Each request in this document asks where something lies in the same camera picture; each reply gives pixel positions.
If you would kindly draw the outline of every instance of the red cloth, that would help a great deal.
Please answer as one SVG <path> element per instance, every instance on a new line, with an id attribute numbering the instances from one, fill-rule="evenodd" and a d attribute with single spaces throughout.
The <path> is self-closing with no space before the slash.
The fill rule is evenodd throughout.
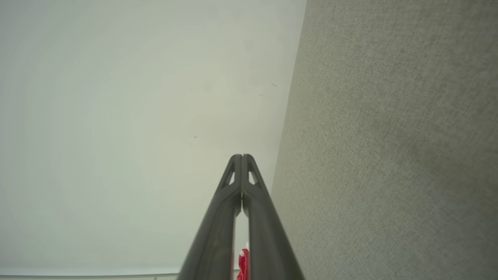
<path id="1" fill-rule="evenodd" d="M 244 255 L 239 255 L 239 268 L 241 272 L 237 275 L 237 280 L 249 280 L 249 250 L 242 249 Z"/>

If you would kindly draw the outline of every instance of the red fabric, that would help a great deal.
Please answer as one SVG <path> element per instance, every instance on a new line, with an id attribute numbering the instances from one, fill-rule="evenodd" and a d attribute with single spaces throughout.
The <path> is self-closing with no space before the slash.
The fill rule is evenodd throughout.
<path id="1" fill-rule="evenodd" d="M 237 275 L 237 280 L 249 280 L 249 250 L 242 249 L 244 255 L 239 255 L 239 268 L 241 272 Z"/>

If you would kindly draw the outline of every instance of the gray textured surface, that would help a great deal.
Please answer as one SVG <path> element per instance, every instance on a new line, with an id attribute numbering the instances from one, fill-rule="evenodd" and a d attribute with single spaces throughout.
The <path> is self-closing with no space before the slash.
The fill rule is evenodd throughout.
<path id="1" fill-rule="evenodd" d="M 498 279 L 497 4 L 308 1 L 272 191 L 308 280 Z"/>

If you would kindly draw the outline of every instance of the white surface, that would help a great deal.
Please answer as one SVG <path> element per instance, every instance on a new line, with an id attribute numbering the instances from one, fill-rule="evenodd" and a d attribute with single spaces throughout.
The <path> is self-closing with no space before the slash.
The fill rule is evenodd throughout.
<path id="1" fill-rule="evenodd" d="M 0 1 L 0 275 L 178 272 L 232 154 L 271 187 L 304 10 Z"/>

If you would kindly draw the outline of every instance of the red object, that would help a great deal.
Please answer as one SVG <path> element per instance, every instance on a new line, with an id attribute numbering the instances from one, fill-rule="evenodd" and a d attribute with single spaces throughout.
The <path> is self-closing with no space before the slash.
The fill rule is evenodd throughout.
<path id="1" fill-rule="evenodd" d="M 237 280 L 249 280 L 249 250 L 242 249 L 244 255 L 239 255 L 239 268 L 241 272 L 237 275 Z"/>

